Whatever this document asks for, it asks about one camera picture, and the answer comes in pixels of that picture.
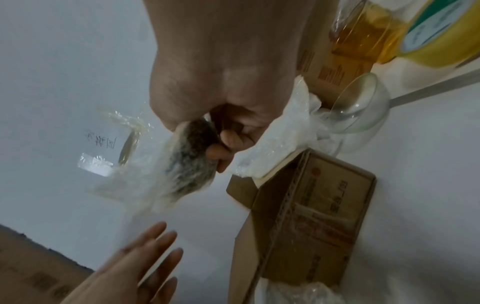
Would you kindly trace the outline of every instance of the hand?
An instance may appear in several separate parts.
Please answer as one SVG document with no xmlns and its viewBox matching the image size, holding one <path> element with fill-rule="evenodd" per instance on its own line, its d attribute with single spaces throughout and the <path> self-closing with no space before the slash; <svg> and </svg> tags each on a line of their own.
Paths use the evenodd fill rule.
<svg viewBox="0 0 480 304">
<path fill-rule="evenodd" d="M 177 238 L 174 231 L 159 239 L 167 224 L 152 226 L 87 278 L 61 304 L 168 304 L 177 278 L 165 282 L 180 262 L 183 250 L 173 250 L 142 283 L 140 280 Z"/>
<path fill-rule="evenodd" d="M 144 0 L 158 44 L 150 106 L 170 130 L 211 113 L 223 172 L 253 146 L 292 93 L 315 0 Z"/>
</svg>

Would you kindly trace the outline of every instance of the brown cardboard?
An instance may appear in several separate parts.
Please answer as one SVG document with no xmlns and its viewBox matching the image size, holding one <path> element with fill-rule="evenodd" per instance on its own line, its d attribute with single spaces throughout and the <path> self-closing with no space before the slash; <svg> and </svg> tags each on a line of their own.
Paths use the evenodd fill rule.
<svg viewBox="0 0 480 304">
<path fill-rule="evenodd" d="M 91 273 L 0 225 L 0 303 L 60 303 Z"/>
<path fill-rule="evenodd" d="M 297 70 L 308 90 L 316 94 L 322 106 L 331 108 L 340 93 L 358 76 L 370 72 L 373 64 L 333 55 L 329 32 L 339 0 L 317 1 L 303 32 Z"/>
<path fill-rule="evenodd" d="M 232 177 L 227 193 L 251 211 L 235 239 L 229 304 L 248 303 L 260 277 L 339 284 L 375 184 L 373 174 L 313 150 L 257 190 Z"/>
</svg>

